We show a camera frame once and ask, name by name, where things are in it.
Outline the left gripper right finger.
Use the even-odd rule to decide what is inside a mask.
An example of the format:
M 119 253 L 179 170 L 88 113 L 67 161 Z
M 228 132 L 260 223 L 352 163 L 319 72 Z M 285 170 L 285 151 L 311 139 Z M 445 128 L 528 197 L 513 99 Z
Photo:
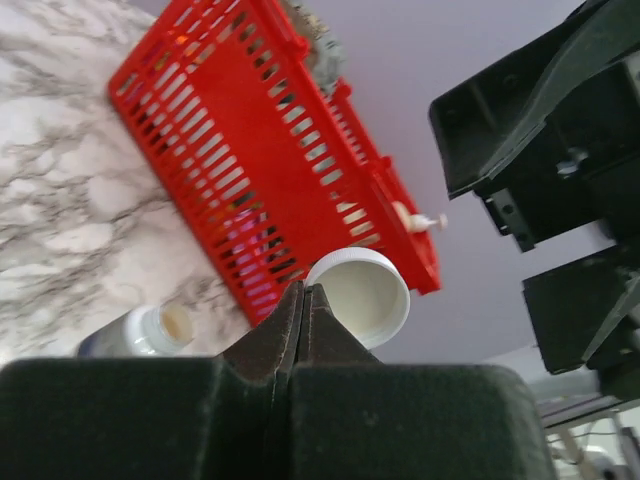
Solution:
M 277 479 L 552 479 L 532 394 L 497 365 L 387 365 L 291 284 L 265 460 Z

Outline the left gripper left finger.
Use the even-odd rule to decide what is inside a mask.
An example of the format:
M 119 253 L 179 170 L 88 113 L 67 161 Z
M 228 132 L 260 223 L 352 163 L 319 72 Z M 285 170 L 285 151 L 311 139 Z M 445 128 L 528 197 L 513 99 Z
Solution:
M 5 479 L 285 479 L 304 287 L 214 357 L 32 358 L 1 371 Z

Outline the white pill bottle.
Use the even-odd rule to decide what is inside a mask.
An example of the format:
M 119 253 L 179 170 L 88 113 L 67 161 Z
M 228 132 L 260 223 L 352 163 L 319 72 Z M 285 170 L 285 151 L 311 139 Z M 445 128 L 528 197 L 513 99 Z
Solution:
M 140 306 L 82 340 L 77 357 L 166 357 L 181 352 L 193 339 L 189 313 L 181 306 Z

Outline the white bottle cap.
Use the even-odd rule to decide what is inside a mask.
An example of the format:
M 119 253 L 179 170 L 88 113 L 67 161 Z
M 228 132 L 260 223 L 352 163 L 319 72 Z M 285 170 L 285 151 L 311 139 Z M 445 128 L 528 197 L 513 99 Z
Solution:
M 336 319 L 369 350 L 391 340 L 408 318 L 411 301 L 404 279 L 372 249 L 348 247 L 325 255 L 305 284 L 322 286 Z

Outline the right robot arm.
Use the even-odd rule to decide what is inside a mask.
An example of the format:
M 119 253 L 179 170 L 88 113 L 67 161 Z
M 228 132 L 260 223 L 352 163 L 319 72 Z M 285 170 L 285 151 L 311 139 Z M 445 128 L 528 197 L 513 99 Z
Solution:
M 595 222 L 609 248 L 528 278 L 541 400 L 639 397 L 639 5 L 587 1 L 436 98 L 450 198 L 475 194 L 520 250 Z

